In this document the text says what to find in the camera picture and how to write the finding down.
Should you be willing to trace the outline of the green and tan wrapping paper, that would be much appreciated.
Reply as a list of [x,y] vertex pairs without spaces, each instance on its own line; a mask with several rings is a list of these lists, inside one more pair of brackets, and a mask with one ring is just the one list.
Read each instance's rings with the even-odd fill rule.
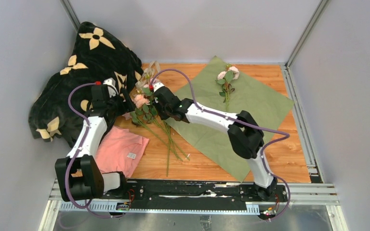
[[[191,99],[192,94],[195,94],[201,107],[207,107],[210,111],[218,110],[221,114],[228,112],[239,115],[242,111],[246,111],[250,113],[257,126],[278,129],[294,102],[241,72],[238,79],[231,81],[235,91],[230,93],[229,106],[226,106],[224,97],[219,94],[222,88],[216,82],[217,76],[226,70],[226,65],[219,57],[213,57],[192,80],[191,85],[186,84],[174,94],[180,100]],[[167,119],[167,123],[190,145],[218,164],[237,181],[242,182],[251,169],[247,160],[234,152],[228,131],[236,130],[241,133],[243,127],[237,127],[233,120],[224,119],[221,116],[218,116],[216,121],[226,123],[226,126],[221,126],[221,129],[217,130],[206,124]]]

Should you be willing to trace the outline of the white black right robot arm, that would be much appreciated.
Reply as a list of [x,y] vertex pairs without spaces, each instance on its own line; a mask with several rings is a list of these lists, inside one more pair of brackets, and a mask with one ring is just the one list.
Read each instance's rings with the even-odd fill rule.
[[225,113],[203,105],[192,99],[180,100],[164,84],[150,86],[154,105],[163,120],[172,118],[190,124],[205,125],[228,135],[235,154],[246,160],[253,177],[254,196],[268,201],[275,195],[277,178],[272,175],[264,154],[264,133],[247,111]]

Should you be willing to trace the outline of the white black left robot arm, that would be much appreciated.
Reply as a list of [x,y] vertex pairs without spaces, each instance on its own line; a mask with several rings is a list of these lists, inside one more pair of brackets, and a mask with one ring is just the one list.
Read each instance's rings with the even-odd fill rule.
[[117,199],[128,194],[126,177],[121,171],[101,173],[95,155],[106,134],[117,118],[117,110],[132,112],[132,101],[126,102],[126,90],[119,91],[115,81],[89,83],[93,108],[86,113],[71,110],[83,118],[78,139],[66,157],[57,159],[54,165],[61,198],[65,202],[100,199],[110,193]]

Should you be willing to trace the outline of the beige ribbon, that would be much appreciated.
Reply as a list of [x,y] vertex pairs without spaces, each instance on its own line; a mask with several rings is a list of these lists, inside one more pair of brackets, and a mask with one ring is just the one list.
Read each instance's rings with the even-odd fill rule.
[[136,78],[137,82],[135,84],[137,90],[142,90],[142,88],[149,87],[151,79],[161,71],[158,61],[152,61],[148,64],[148,67],[143,70],[143,73],[140,75],[137,72]]

